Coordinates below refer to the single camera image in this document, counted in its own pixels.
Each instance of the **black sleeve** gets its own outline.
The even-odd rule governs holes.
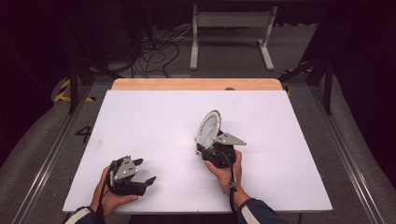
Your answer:
[[[80,207],[64,224],[97,224],[96,213],[90,207]]]
[[[238,223],[240,224],[285,224],[287,223],[265,202],[251,198],[241,204],[238,211]]]

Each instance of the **gray carpet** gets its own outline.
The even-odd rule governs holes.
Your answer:
[[[265,69],[256,40],[260,31],[247,29],[239,35],[223,30],[201,32],[198,70],[191,71],[191,42],[179,42],[178,57],[171,62],[166,71],[172,77],[279,77],[285,69],[294,68],[299,62],[310,36],[316,26],[275,27],[268,44],[275,71]],[[177,54],[174,46],[163,50],[167,60]],[[163,64],[151,63],[151,70],[162,70]],[[125,71],[128,77],[132,71]],[[152,73],[153,77],[162,76],[161,72]],[[66,214],[62,212],[64,199],[78,168],[86,143],[84,136],[75,135],[86,125],[93,127],[100,105],[111,81],[99,77],[92,86],[89,96],[95,102],[85,102],[79,110],[69,134],[66,136],[62,151],[50,172],[39,197],[32,204],[26,223],[61,223]],[[320,107],[315,102],[310,88],[301,80],[304,74],[294,81],[284,83],[290,87],[290,101],[300,122],[307,144],[329,194],[333,211],[303,214],[302,223],[370,223],[360,198],[356,193],[344,164],[341,162],[337,145],[325,122]],[[396,191],[375,163],[370,150],[356,126],[339,86],[333,85],[332,118],[346,141],[350,154],[360,167],[370,192],[381,212],[385,223],[396,223]],[[11,223],[37,172],[45,161],[62,125],[67,117],[69,103],[57,102],[15,147],[0,170],[0,223]],[[289,223],[297,223],[298,214],[281,213]],[[126,223],[128,216],[114,215],[107,223]]]

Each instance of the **hand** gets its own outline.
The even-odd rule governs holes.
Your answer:
[[[91,202],[91,208],[93,211],[96,212],[96,209],[99,205],[99,197],[100,197],[100,193],[102,190],[102,186],[105,184],[106,185],[105,191],[104,191],[105,196],[102,199],[103,211],[104,211],[105,216],[112,214],[113,211],[118,206],[136,201],[138,199],[137,195],[120,196],[120,195],[114,194],[111,191],[109,191],[109,188],[108,188],[107,184],[105,183],[106,174],[107,174],[108,169],[109,169],[109,166],[107,166],[105,168],[105,170],[103,170],[102,177],[101,177],[98,185],[96,186],[95,192],[93,193],[92,202]]]
[[[233,164],[233,173],[235,174],[236,192],[233,194],[233,204],[236,208],[250,198],[242,188],[242,153],[235,151],[235,163]],[[217,168],[211,161],[205,161],[207,169],[216,177],[223,193],[230,197],[230,168]]]

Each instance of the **floor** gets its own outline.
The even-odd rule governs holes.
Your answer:
[[[177,33],[188,28],[177,27]],[[284,70],[296,67],[315,30],[316,25],[274,27],[268,44],[275,66],[272,72],[265,69],[257,45],[262,31],[234,28],[200,31],[196,71],[189,69],[191,35],[187,34],[162,50],[146,49],[145,59],[120,74],[164,77],[165,68],[171,77],[279,77]],[[156,35],[167,34],[157,31]],[[123,65],[113,63],[110,68]],[[62,211],[64,199],[86,146],[84,136],[76,133],[87,125],[94,126],[106,90],[111,88],[111,78],[95,76],[92,86],[79,86],[82,99],[95,97],[95,101],[83,101],[72,115],[68,115],[68,102],[55,102],[8,157],[0,170],[0,223],[61,223],[66,218]],[[333,210],[303,213],[302,223],[396,223],[396,190],[366,146],[336,78],[332,85],[332,114],[327,115],[320,103],[323,84],[308,87],[305,77],[300,74],[283,86],[290,89],[290,102],[323,176]],[[53,97],[63,83],[60,80],[54,88]],[[289,223],[299,221],[297,213],[279,215]],[[128,216],[113,215],[106,221],[128,220]]]

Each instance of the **white tabletop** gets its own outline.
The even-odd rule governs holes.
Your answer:
[[[144,159],[134,181],[157,176],[126,214],[229,213],[228,198],[195,155],[194,137],[217,109],[221,130],[247,142],[243,186],[276,211],[332,210],[284,91],[108,91],[64,203],[89,205],[103,169],[125,155]]]

